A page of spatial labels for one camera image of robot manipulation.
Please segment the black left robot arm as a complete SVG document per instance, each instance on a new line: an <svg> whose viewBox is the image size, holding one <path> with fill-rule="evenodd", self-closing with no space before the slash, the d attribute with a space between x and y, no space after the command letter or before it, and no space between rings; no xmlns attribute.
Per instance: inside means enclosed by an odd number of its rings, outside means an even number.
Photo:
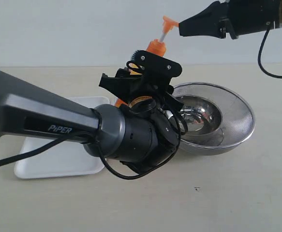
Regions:
<svg viewBox="0 0 282 232"><path fill-rule="evenodd" d="M0 71L0 137L18 135L50 142L33 151L0 159L0 167L39 155L71 141L103 163L118 160L143 177L176 154L183 129L182 104L171 96L170 75L144 70L130 75L119 69L99 85L124 101L119 107L82 106Z"/></svg>

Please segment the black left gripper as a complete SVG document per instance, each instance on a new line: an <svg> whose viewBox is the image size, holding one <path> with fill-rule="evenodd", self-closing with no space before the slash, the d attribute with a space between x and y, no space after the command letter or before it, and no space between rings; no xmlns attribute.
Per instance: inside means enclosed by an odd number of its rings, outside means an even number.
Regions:
<svg viewBox="0 0 282 232"><path fill-rule="evenodd" d="M127 117L124 148L127 158L120 162L137 174L149 174L169 162L180 145L183 103L173 96L174 87L165 92L153 88L151 95L144 93L143 74L119 68L114 77L102 73L99 87L106 89L122 104L119 109Z"/></svg>

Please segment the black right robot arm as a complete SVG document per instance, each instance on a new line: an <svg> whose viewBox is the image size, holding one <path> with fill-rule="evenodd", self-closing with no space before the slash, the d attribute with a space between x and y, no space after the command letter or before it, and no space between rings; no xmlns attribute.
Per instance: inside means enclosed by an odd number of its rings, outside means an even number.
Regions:
<svg viewBox="0 0 282 232"><path fill-rule="evenodd" d="M282 0L214 1L200 13L179 23L182 37L210 36L238 39L241 35L282 28Z"/></svg>

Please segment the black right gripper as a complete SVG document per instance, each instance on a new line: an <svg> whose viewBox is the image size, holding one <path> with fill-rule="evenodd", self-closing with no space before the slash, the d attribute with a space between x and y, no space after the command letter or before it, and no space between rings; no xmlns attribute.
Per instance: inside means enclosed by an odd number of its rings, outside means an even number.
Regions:
<svg viewBox="0 0 282 232"><path fill-rule="evenodd" d="M237 34L229 17L229 0L215 1L202 12L179 23L182 37L210 36L224 39L228 33L232 40Z"/></svg>

